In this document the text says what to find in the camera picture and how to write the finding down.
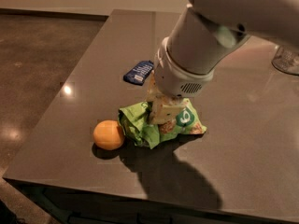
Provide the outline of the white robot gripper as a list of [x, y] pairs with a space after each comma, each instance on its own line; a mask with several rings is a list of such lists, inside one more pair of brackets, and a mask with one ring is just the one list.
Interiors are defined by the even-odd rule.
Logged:
[[156, 53], [154, 73], [149, 76], [146, 101], [151, 103], [150, 124], [164, 124], [175, 118], [186, 106], [183, 98], [197, 96], [214, 76], [214, 70], [197, 75], [181, 68], [171, 58], [167, 42], [168, 37]]

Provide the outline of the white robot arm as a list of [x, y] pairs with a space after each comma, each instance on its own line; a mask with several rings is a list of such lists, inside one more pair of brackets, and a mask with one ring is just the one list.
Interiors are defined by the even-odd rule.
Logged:
[[252, 35], [299, 50], [299, 0], [188, 0], [155, 57], [149, 123], [164, 124], [213, 78], [216, 65]]

